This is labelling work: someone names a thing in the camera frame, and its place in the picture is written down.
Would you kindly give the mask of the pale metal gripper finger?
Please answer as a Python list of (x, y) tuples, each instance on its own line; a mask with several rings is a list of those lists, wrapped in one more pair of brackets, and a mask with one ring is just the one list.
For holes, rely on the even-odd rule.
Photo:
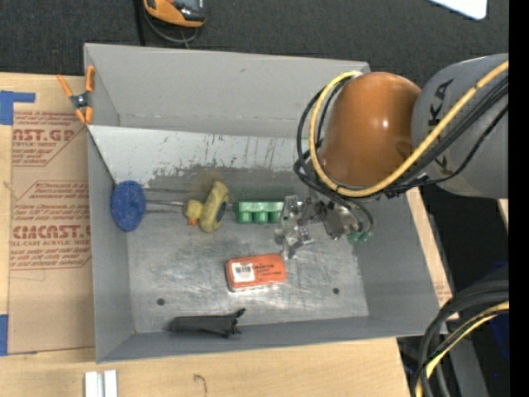
[(289, 195), (284, 198), (284, 205), (280, 215), (280, 227), (283, 232), (289, 232), (298, 225), (298, 196)]
[(286, 260), (296, 257), (296, 252), (303, 246), (314, 243), (307, 227), (295, 227), (294, 229), (279, 228), (274, 231), (275, 242), (281, 246), (280, 254)]

